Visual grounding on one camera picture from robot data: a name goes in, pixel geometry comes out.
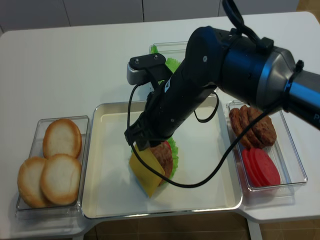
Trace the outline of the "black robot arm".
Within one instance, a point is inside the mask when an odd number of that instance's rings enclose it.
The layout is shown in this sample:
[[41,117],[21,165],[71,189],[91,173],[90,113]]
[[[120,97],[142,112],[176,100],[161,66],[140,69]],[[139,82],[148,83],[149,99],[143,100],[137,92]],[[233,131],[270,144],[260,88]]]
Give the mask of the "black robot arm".
[[142,114],[129,126],[126,141],[140,149],[154,147],[175,130],[214,91],[224,93],[265,111],[280,108],[320,126],[320,76],[303,69],[292,54],[267,38],[267,49],[249,38],[212,28],[196,29],[189,38],[184,60],[175,71],[156,52],[133,57],[138,83],[152,83]]

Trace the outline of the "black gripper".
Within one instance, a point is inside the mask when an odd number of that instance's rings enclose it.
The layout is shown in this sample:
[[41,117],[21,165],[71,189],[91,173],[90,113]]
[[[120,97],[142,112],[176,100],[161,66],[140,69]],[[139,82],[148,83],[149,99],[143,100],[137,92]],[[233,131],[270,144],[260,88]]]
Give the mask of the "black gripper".
[[144,151],[167,141],[216,89],[213,77],[207,64],[183,61],[148,95],[144,111],[124,133],[128,144],[136,143],[138,150]]

